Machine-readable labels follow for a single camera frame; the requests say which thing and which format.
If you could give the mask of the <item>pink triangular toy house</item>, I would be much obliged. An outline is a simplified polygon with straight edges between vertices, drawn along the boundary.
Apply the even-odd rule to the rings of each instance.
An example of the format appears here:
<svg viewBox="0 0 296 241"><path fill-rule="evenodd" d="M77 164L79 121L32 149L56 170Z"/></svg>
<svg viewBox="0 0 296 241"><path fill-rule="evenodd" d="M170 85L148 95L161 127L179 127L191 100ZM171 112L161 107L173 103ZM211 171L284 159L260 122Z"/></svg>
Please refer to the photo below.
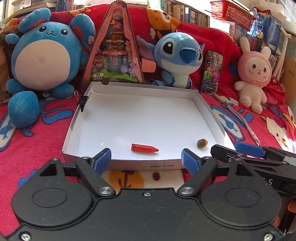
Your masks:
<svg viewBox="0 0 296 241"><path fill-rule="evenodd" d="M85 92L91 82L144 83L139 53L127 4L110 4L89 54L80 90Z"/></svg>

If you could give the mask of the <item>pink red cartoon blanket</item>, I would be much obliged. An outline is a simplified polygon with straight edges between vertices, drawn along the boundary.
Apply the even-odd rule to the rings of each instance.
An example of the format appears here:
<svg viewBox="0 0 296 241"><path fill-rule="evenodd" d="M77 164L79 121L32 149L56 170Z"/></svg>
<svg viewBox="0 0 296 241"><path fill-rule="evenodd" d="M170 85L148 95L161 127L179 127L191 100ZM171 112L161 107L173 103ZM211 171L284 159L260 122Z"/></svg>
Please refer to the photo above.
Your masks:
<svg viewBox="0 0 296 241"><path fill-rule="evenodd" d="M213 28L176 20L165 25L163 21L154 21L147 10L130 7L129 15L136 35L147 42L155 43L152 31L165 27L195 37L198 43L205 44L206 50L223 55L222 77L219 80L218 94L231 101L238 99L234 89L237 78L228 69L228 63L237 63L241 56L238 46L229 35ZM62 147L70 122L77 108L76 97L56 100L46 98L41 101L41 114L38 120L28 128L12 126L7 106L1 105L1 234L8 235L18 227L18 221L11 208L14 193L39 168L51 158L62 158ZM270 105L261 114L236 105L249 122L250 127L263 146L295 152L295 117L286 104ZM190 175L185 170L168 171L114 171L104 173L116 189L121 187L174 187L179 188Z"/></svg>

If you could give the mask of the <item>smartphone with lit screen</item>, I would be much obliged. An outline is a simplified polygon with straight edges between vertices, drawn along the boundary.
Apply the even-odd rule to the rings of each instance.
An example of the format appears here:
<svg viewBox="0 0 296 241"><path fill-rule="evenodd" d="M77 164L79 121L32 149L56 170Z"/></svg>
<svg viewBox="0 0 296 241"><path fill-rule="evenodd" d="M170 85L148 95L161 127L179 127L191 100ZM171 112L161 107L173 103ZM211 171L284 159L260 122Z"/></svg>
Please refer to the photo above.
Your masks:
<svg viewBox="0 0 296 241"><path fill-rule="evenodd" d="M221 75L223 56L214 51L208 51L201 84L201 92L217 93Z"/></svg>

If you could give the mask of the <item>white cardboard box tray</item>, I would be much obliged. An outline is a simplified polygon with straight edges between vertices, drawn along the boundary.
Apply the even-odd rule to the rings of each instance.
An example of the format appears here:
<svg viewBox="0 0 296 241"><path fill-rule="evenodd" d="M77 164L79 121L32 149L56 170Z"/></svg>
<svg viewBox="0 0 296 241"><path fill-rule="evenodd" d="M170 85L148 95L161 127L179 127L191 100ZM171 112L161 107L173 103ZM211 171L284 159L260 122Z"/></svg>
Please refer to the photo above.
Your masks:
<svg viewBox="0 0 296 241"><path fill-rule="evenodd" d="M71 121L62 153L68 162L111 150L111 170L181 169L181 152L209 156L215 144L234 149L227 132L197 90L111 82L92 82L83 112ZM208 145L197 147L205 138ZM131 150L132 144L159 149Z"/></svg>

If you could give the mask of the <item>small black binder clip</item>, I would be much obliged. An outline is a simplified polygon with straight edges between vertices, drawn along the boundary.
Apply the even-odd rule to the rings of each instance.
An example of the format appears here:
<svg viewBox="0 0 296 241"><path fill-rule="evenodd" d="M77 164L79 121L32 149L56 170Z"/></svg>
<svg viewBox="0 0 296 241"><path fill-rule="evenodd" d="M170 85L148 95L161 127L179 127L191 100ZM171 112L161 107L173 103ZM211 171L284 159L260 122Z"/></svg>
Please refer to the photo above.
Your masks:
<svg viewBox="0 0 296 241"><path fill-rule="evenodd" d="M89 95L79 96L78 91L77 90L74 91L74 96L77 99L77 106L78 106L78 108L80 109L81 112L84 111L86 103L87 103L87 101L88 101L88 99L90 98L91 95L92 95L92 93L90 93Z"/></svg>

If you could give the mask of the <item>blue round mouse plush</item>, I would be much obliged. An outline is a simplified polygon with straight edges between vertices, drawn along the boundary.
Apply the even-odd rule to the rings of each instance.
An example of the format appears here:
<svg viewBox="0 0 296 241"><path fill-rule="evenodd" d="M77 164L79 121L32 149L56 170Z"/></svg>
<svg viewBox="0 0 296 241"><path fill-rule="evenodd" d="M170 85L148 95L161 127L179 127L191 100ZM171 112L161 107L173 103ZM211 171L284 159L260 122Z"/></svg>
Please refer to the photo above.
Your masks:
<svg viewBox="0 0 296 241"><path fill-rule="evenodd" d="M36 91L58 99L74 94L70 84L88 59L95 25L86 14L77 14L69 25L50 21L48 8L36 9L18 25L23 34L8 34L5 41L15 46L11 56L13 78L6 89L11 123L17 128L32 125L40 114Z"/></svg>

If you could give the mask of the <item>pink bunny plush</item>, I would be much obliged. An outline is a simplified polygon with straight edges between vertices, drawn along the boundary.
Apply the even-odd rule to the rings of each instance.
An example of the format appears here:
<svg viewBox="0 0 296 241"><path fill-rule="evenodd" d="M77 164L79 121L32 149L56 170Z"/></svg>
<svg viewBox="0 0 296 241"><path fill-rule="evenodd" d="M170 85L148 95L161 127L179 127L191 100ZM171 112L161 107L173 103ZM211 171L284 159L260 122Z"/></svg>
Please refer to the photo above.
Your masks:
<svg viewBox="0 0 296 241"><path fill-rule="evenodd" d="M262 90L271 79L272 68L269 63L271 50L264 46L260 52L251 51L247 37L241 37L239 44L243 55L238 61L240 80L235 82L239 103L256 114L261 114L262 105L267 103L267 97Z"/></svg>

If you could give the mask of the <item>blue Stitch plush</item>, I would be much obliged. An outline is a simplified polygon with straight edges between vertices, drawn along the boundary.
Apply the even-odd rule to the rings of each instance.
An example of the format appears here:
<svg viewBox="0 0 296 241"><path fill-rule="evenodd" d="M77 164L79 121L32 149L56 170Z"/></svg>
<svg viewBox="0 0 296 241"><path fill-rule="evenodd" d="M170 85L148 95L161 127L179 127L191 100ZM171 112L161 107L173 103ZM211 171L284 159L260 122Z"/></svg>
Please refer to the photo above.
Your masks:
<svg viewBox="0 0 296 241"><path fill-rule="evenodd" d="M196 72L203 62L205 44L199 44L191 35L173 32L163 36L155 45L137 36L140 55L162 68L162 80L152 80L157 86L191 88L190 74Z"/></svg>

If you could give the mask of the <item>brown acorn nut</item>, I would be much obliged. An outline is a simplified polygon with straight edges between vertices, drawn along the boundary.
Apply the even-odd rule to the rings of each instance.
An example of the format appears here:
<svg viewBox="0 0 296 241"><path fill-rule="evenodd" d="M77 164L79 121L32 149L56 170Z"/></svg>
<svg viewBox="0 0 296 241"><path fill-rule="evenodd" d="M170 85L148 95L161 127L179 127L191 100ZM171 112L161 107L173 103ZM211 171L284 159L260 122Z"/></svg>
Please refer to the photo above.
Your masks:
<svg viewBox="0 0 296 241"><path fill-rule="evenodd" d="M205 138L199 139L197 141L197 147L198 148L204 148L208 145L208 141Z"/></svg>

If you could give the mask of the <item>red plastic basket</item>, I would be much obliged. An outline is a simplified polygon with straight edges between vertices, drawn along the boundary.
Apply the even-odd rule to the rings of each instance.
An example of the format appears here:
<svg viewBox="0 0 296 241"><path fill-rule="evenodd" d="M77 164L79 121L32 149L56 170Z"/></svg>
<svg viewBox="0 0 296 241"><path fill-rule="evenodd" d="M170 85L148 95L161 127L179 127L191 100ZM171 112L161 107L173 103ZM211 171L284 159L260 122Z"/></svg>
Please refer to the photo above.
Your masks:
<svg viewBox="0 0 296 241"><path fill-rule="evenodd" d="M232 1L211 1L211 17L234 22L240 27L251 30L255 17Z"/></svg>

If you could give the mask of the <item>row of books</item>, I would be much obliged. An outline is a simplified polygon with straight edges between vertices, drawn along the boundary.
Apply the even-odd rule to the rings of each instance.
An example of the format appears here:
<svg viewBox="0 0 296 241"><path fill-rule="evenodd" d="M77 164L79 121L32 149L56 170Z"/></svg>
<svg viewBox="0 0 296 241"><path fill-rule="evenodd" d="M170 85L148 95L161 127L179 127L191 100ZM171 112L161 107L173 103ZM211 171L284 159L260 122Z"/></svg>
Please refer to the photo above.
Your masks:
<svg viewBox="0 0 296 241"><path fill-rule="evenodd" d="M161 21L160 30L168 30L169 26L177 28L179 22L187 22L201 27L210 27L210 15L206 13L204 6L198 7L198 3L204 1L147 1L149 9L152 9L152 23Z"/></svg>

